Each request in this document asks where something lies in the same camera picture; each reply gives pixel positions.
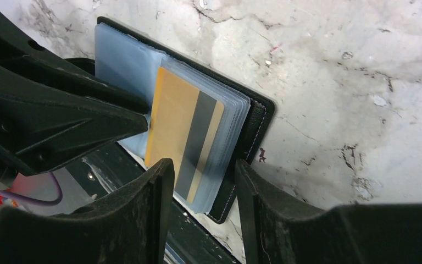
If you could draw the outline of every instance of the wallet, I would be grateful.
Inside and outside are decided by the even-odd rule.
[[[104,23],[126,35],[130,35],[136,40],[142,42],[145,45],[151,46],[157,50],[160,50],[174,59],[184,62],[195,70],[207,75],[208,77],[215,79],[232,89],[248,96],[251,100],[251,106],[248,115],[243,124],[243,128],[237,140],[237,144],[231,156],[229,166],[226,170],[224,179],[219,188],[217,197],[214,200],[211,211],[207,216],[212,219],[215,223],[221,224],[224,222],[227,214],[229,213],[230,207],[236,197],[235,189],[235,162],[237,159],[244,159],[248,163],[251,163],[258,152],[259,145],[261,144],[264,134],[271,122],[274,112],[274,102],[260,93],[251,90],[248,87],[240,84],[239,82],[232,80],[230,77],[224,76],[217,73],[215,70],[194,61],[193,59],[174,51],[164,45],[156,42],[155,40],[146,36],[146,34],[138,32],[128,26],[125,26],[117,21],[114,21],[105,17],[98,17],[97,23]]]

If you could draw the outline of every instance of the stain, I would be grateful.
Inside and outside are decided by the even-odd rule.
[[[253,56],[251,54],[247,55],[249,59],[258,66],[258,72],[261,73],[261,76],[265,77],[272,72],[271,67],[273,65],[284,64],[285,57],[282,55],[284,52],[282,51],[281,44],[273,46],[266,37],[264,37],[260,33],[257,34],[266,39],[268,44],[271,45],[271,48],[265,53],[256,54],[256,56]]]
[[[341,154],[342,154],[341,159],[343,159],[343,161],[345,162],[345,165],[348,168],[350,168],[351,170],[353,170],[354,172],[355,172],[355,169],[353,168],[352,164],[347,159],[347,155],[350,155],[353,158],[353,164],[355,165],[357,163],[356,158],[355,158],[355,149],[357,148],[357,146],[358,146],[358,144],[355,144],[353,146],[344,145],[340,149],[341,150]]]
[[[389,88],[390,92],[394,92],[394,88],[392,87],[391,78],[387,79],[387,87]]]
[[[273,27],[283,27],[284,25],[282,25],[281,23],[276,23],[276,24],[272,24],[272,23],[268,23],[266,21],[264,21],[263,19],[257,17],[256,15],[254,16],[254,18],[260,22],[260,24],[262,24],[262,26],[266,29],[266,30],[270,30]]]
[[[263,163],[266,163],[266,157],[264,157],[264,153],[266,152],[266,150],[264,150],[262,147],[260,147],[259,150],[259,162],[263,161]]]
[[[66,27],[65,27],[65,32],[72,32],[72,31],[74,31],[74,30],[72,29],[72,24],[70,24],[69,26],[66,26]]]
[[[353,53],[352,52],[350,52],[350,51],[346,51],[346,52],[344,52],[343,54],[342,54],[342,57],[341,57],[342,59],[351,59],[351,58],[353,58]]]
[[[306,161],[301,161],[303,164],[305,164],[306,166],[310,166],[312,164],[313,161],[316,160],[316,156],[314,156],[313,158],[311,158],[308,162]]]

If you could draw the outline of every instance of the card holder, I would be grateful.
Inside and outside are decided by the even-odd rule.
[[[235,190],[235,169],[234,164],[237,159],[244,159],[248,163],[251,163],[259,150],[259,146],[263,140],[264,134],[268,129],[269,123],[271,122],[275,113],[274,102],[260,93],[245,87],[237,81],[232,80],[215,70],[206,67],[193,59],[184,56],[183,54],[174,51],[164,45],[156,42],[149,38],[145,34],[131,29],[127,26],[122,25],[114,20],[105,17],[98,17],[98,24],[104,23],[123,34],[129,35],[136,40],[144,43],[145,45],[151,46],[165,54],[173,57],[174,59],[186,63],[188,66],[201,72],[202,74],[223,83],[224,85],[235,89],[238,92],[248,96],[251,100],[251,106],[243,124],[242,130],[237,140],[237,144],[232,153],[229,166],[226,170],[223,182],[219,188],[217,197],[213,203],[211,211],[207,216],[216,222],[217,224],[223,223],[227,217],[230,207],[236,197]]]

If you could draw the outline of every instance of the card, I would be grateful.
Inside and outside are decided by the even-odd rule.
[[[224,105],[163,67],[157,75],[145,165],[174,161],[175,192],[192,203]]]

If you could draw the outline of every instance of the cable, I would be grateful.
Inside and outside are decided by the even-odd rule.
[[[50,174],[51,179],[53,180],[55,187],[57,189],[57,198],[55,200],[44,201],[44,200],[39,200],[39,199],[24,196],[24,195],[16,194],[16,193],[10,192],[10,191],[0,191],[0,196],[2,196],[4,198],[15,200],[17,202],[23,202],[23,203],[32,204],[32,205],[39,205],[39,206],[54,206],[54,205],[57,205],[62,200],[62,189],[59,185],[59,182],[55,178],[54,173],[50,172],[49,174]]]

